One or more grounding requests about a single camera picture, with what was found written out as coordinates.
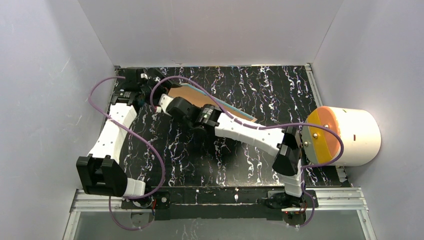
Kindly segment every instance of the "gray panel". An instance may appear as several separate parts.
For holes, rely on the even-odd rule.
[[[378,239],[424,235],[423,12],[422,0],[345,0],[312,65],[325,105],[367,110],[380,127],[377,157],[346,169]]]
[[[131,227],[130,213],[116,212],[118,221]],[[147,223],[147,214],[141,224]],[[108,212],[81,212],[75,239],[101,240],[262,240],[262,239],[364,240],[356,210],[316,211],[309,225],[296,231],[282,221],[265,219],[178,219],[155,221],[142,231],[119,228]]]
[[[0,239],[61,239],[114,69],[76,0],[2,1],[0,36]]]
[[[79,0],[115,65],[303,65],[343,0]]]

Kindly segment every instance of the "gray wall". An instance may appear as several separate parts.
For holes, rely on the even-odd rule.
[[[0,239],[61,239],[114,68],[77,0],[2,1],[0,36]]]
[[[369,111],[377,157],[348,169],[378,239],[423,239],[424,1],[345,0],[312,65],[328,106]]]
[[[312,62],[343,0],[79,2],[114,65],[175,67]]]

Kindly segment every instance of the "marble pattern surface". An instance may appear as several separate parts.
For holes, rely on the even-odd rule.
[[[266,126],[303,122],[317,107],[303,66],[166,67],[161,71],[196,81]],[[162,155],[164,186],[281,186],[279,174],[272,169],[274,158],[266,152],[228,138],[198,136],[167,115],[153,114],[148,105],[131,129]],[[158,184],[159,161],[142,142],[127,135],[120,156],[129,177]],[[333,166],[308,170],[305,181],[309,186],[340,185]]]

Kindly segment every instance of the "orange panel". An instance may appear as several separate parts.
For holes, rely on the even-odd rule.
[[[339,123],[337,122],[336,115],[334,114],[333,110],[329,108],[328,106],[320,106],[317,109],[319,120],[322,125],[328,124],[328,128],[333,130],[337,133],[337,135],[340,136],[340,128]],[[327,142],[328,150],[330,151],[330,154],[332,157],[336,156],[340,149],[340,143],[337,141],[337,138],[335,138],[331,133],[325,131],[324,132],[325,140]]]

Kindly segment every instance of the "purple cable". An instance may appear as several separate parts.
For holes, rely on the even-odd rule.
[[[153,223],[153,221],[151,221],[151,222],[147,223],[146,225],[139,226],[139,227],[127,227],[127,226],[120,224],[118,222],[118,220],[115,218],[114,213],[112,212],[112,203],[111,203],[111,197],[110,196],[109,196],[109,213],[110,213],[110,216],[112,217],[112,220],[116,223],[116,225],[118,225],[120,228],[128,230],[128,231],[142,230],[144,228],[147,228],[148,226],[150,226]]]
[[[155,192],[157,192],[159,190],[159,188],[161,188],[162,185],[164,184],[164,182],[165,182],[165,164],[164,164],[164,161],[162,160],[161,155],[159,155],[158,151],[148,141],[146,141],[144,138],[142,138],[140,135],[138,135],[137,133],[135,133],[131,129],[127,128],[126,126],[124,126],[124,125],[120,124],[119,122],[115,121],[114,119],[112,119],[112,117],[109,114],[107,114],[106,112],[104,112],[100,107],[98,107],[92,101],[92,95],[93,95],[94,91],[96,90],[96,88],[100,84],[104,83],[107,80],[111,80],[111,79],[125,79],[125,77],[123,77],[123,76],[112,76],[112,77],[105,78],[105,79],[99,81],[98,83],[96,83],[96,85],[94,85],[94,87],[90,91],[90,94],[88,96],[88,102],[90,103],[90,105],[94,109],[96,109],[98,112],[100,112],[101,114],[103,114],[112,123],[116,124],[120,128],[122,128],[125,131],[127,131],[129,134],[133,135],[137,139],[141,140],[144,144],[146,144],[147,145],[147,148],[149,148],[150,150],[152,150],[153,153],[156,155],[156,157],[159,159],[160,167],[162,168],[162,178],[160,179],[159,185],[157,185],[157,187],[155,189],[153,189],[151,192],[149,192],[147,194],[144,194],[143,196],[139,196],[139,197],[128,197],[128,199],[142,199],[142,198],[148,197],[148,196],[154,194]],[[136,230],[143,229],[145,227],[150,226],[150,224],[152,223],[152,222],[149,222],[147,225],[145,225],[143,227],[138,227],[138,228],[126,227],[126,226],[120,224],[118,222],[118,220],[115,218],[114,214],[112,213],[111,197],[109,197],[109,213],[110,213],[110,216],[112,217],[112,220],[116,223],[116,225],[118,225],[122,229],[129,230],[129,231],[136,231]]]
[[[326,128],[324,126],[321,125],[317,125],[317,124],[312,124],[312,123],[306,123],[306,122],[292,122],[292,123],[284,123],[284,124],[278,124],[278,125],[273,125],[273,126],[262,126],[262,127],[257,127],[254,125],[250,125],[250,124],[246,124],[243,123],[242,121],[238,120],[235,116],[233,116],[231,113],[229,113],[224,106],[219,103],[215,97],[213,97],[211,94],[209,94],[202,86],[200,86],[199,84],[197,84],[196,82],[194,82],[193,80],[187,78],[187,77],[183,77],[183,76],[169,76],[166,77],[162,80],[160,80],[159,82],[157,82],[157,84],[153,87],[153,89],[151,90],[151,94],[150,94],[150,105],[154,108],[154,104],[153,104],[153,95],[154,92],[156,91],[156,89],[159,87],[159,85],[161,85],[163,82],[171,80],[171,79],[182,79],[185,81],[188,81],[189,83],[191,83],[192,85],[194,85],[196,88],[202,90],[208,97],[210,97],[210,99],[212,99],[212,101],[221,109],[221,111],[223,113],[225,113],[230,119],[234,119],[234,122],[250,128],[250,129],[259,129],[259,130],[265,130],[265,129],[279,129],[279,128],[287,128],[287,127],[299,127],[299,126],[307,126],[307,127],[314,127],[314,128],[318,128],[318,129],[322,129],[326,132],[329,132],[330,134],[332,134],[340,143],[340,152],[338,153],[338,155],[331,161],[326,162],[326,163],[320,163],[320,164],[313,164],[313,165],[306,165],[306,166],[302,166],[300,168],[301,171],[301,181],[303,182],[303,184],[301,185],[302,188],[302,192],[307,195],[308,197],[310,197],[310,199],[312,200],[312,212],[310,213],[310,217],[305,221],[304,224],[300,225],[300,227],[304,227],[306,226],[312,219],[312,217],[314,216],[315,213],[315,202],[314,202],[314,198],[312,197],[311,194],[309,194],[308,192],[306,192],[305,190],[305,182],[304,182],[304,178],[303,178],[303,170],[307,169],[307,168],[318,168],[318,167],[324,167],[327,165],[330,165],[334,162],[336,162],[337,160],[340,159],[340,157],[342,156],[343,152],[345,151],[345,145],[343,144],[342,139],[339,137],[339,135],[337,135],[337,133],[335,133],[334,131],[332,131],[329,128]]]

